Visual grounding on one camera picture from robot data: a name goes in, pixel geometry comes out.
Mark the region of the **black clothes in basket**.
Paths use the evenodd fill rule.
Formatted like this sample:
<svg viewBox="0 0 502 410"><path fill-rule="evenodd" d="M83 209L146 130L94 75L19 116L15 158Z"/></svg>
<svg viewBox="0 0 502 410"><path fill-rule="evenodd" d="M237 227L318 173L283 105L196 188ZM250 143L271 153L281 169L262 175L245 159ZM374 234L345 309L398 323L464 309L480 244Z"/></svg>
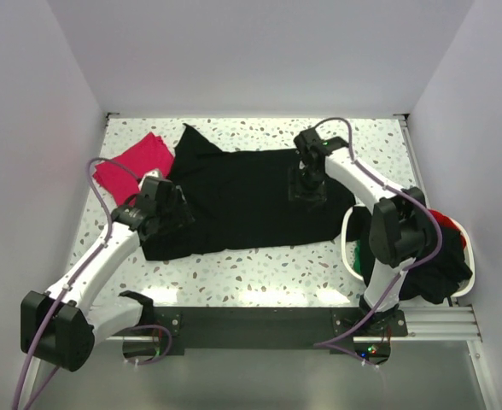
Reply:
<svg viewBox="0 0 502 410"><path fill-rule="evenodd" d="M347 221L345 238L350 243L361 241L360 277L366 284L371 280L375 262L369 246L370 225L369 210L365 207L353 207ZM407 273L400 289L402 301L420 296L427 302L441 304L457 292L461 283L472 278L472 270L464 258L468 244L462 231L441 227L441 233L442 246L436 257Z"/></svg>

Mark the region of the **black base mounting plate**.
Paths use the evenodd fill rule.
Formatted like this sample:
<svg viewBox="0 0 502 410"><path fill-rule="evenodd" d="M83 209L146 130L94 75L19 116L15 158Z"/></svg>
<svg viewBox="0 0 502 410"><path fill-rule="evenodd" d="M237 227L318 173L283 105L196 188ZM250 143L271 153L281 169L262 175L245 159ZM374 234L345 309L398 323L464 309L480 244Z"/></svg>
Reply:
<svg viewBox="0 0 502 410"><path fill-rule="evenodd" d="M155 307L153 325L167 328L173 338L168 354L183 355L186 349L312 349L356 325L364 316L358 307ZM384 342L389 337L407 337L406 318L401 310L379 320L369 319L363 327L339 342L353 346L353 337ZM153 354L167 347L164 331L124 330L124 353Z"/></svg>

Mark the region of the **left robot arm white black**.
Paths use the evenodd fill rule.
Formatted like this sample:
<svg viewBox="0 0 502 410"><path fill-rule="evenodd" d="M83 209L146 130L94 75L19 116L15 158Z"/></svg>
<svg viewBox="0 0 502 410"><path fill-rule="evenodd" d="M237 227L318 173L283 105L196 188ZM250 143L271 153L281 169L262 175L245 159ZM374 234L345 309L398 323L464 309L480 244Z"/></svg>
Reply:
<svg viewBox="0 0 502 410"><path fill-rule="evenodd" d="M108 212L107 224L81 259L45 292L29 292L20 305L23 353L70 372L93 348L112 335L131 330L145 335L155 328L153 300L124 290L115 303L93 305L119 266L152 237L193 222L181 187L148 176L141 190Z"/></svg>

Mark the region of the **aluminium frame rail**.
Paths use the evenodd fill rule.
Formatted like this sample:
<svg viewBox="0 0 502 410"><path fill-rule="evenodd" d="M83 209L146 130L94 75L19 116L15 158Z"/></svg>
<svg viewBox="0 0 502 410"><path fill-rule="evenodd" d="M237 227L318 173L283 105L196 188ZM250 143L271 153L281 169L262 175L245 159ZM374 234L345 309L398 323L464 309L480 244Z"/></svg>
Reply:
<svg viewBox="0 0 502 410"><path fill-rule="evenodd" d="M405 315L408 336L389 337L392 339L409 338L426 341L460 341L477 340L480 337L475 315L473 310L469 307L403 307L398 310L401 310ZM379 320L383 318L384 315L389 316L390 314L391 313L381 313L379 316L377 316L377 314L373 316L377 316L377 320ZM337 337L325 341L328 343L339 342L363 327L368 320L369 319L363 316L360 321L349 330ZM172 336L167 328L161 325L158 326L161 327L161 331L166 333L166 336Z"/></svg>

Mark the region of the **black t shirt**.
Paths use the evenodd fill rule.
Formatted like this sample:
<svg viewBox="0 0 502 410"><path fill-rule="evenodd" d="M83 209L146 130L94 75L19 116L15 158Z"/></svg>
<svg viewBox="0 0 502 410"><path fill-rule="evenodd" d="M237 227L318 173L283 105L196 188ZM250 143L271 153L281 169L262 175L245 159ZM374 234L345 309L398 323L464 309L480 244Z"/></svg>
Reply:
<svg viewBox="0 0 502 410"><path fill-rule="evenodd" d="M353 193L327 179L326 200L289 198L292 149L224 152L193 126L175 148L170 180L181 187L193 222L142 246L147 261L171 261L226 249L298 246L330 241L341 232Z"/></svg>

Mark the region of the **red garment in basket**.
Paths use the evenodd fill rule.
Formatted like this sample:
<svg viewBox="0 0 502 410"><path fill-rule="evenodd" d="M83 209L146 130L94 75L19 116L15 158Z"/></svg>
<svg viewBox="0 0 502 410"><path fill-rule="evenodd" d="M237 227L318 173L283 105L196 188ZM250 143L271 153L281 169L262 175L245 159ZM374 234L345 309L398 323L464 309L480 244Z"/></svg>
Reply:
<svg viewBox="0 0 502 410"><path fill-rule="evenodd" d="M445 227L448 229L452 229L454 231L461 232L461 230L458 228L458 226L454 223L454 221L450 217L448 217L448 216L444 215L443 213L438 212L434 209L430 209L429 212L434 216L436 222L441 227Z"/></svg>

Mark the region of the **folded pink red t shirt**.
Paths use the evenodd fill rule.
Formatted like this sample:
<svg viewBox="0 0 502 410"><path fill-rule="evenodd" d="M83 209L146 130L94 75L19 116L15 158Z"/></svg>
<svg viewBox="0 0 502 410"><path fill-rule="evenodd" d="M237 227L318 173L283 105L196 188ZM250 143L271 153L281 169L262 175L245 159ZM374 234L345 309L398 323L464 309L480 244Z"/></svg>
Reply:
<svg viewBox="0 0 502 410"><path fill-rule="evenodd" d="M171 171L174 160L175 156L162 138L150 132L114 158L115 162L132 171L135 177L107 161L96 165L93 178L113 197L117 205L121 205L129 196L139 192L137 181L142 179L145 173L157 169L166 177Z"/></svg>

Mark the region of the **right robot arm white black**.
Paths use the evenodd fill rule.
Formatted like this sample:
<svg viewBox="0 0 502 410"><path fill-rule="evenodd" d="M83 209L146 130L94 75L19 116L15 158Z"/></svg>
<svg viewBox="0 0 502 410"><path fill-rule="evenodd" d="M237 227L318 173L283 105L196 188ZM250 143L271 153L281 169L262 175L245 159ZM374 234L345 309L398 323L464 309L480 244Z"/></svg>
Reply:
<svg viewBox="0 0 502 410"><path fill-rule="evenodd" d="M308 128L294 138L299 164L289 171L289 199L326 202L327 179L347 187L371 213L369 246L375 257L371 279L362 295L368 307L358 315L360 330L378 335L388 326L387 311L400 301L404 277L411 269L435 258L442 232L417 187L409 189L383 177L353 156L350 143L334 137L323 140Z"/></svg>

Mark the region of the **white laundry basket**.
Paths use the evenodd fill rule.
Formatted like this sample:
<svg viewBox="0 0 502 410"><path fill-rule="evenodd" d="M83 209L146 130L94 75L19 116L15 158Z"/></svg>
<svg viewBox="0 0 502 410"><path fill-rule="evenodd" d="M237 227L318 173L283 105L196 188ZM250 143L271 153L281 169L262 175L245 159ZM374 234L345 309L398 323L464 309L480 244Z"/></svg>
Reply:
<svg viewBox="0 0 502 410"><path fill-rule="evenodd" d="M342 257L342 265L344 272L350 274L354 279L359 281L360 283L364 283L364 280L357 275L353 271L353 248L354 248L354 242L349 242L345 238L346 234L346 229L347 229L347 221L352 213L352 208L350 208L346 214L343 217L342 220L342 226L341 226L341 257ZM464 251L464 258L465 262L467 265L470 267L472 270L472 278L469 280L465 280L463 283L460 284L459 289L457 292L455 292L452 296L448 297L447 299L452 299L452 298L459 298L462 296L466 296L470 293L470 291L473 289L475 282L476 282L476 264L475 264L475 256L474 256L474 250L472 247L472 243L470 240L470 236L468 232L464 229L464 227L457 222L455 219L451 218L454 223L458 226L458 228L462 231L464 238L467 241L468 247Z"/></svg>

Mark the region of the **green garment in basket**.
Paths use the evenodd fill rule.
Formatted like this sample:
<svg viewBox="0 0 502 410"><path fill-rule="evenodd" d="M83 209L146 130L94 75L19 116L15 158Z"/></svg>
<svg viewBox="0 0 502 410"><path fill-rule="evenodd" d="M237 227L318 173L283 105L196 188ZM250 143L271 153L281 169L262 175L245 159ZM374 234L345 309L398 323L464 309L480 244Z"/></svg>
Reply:
<svg viewBox="0 0 502 410"><path fill-rule="evenodd" d="M359 276L362 275L360 250L361 250L361 241L357 240L354 243L354 248L353 248L353 271L357 273Z"/></svg>

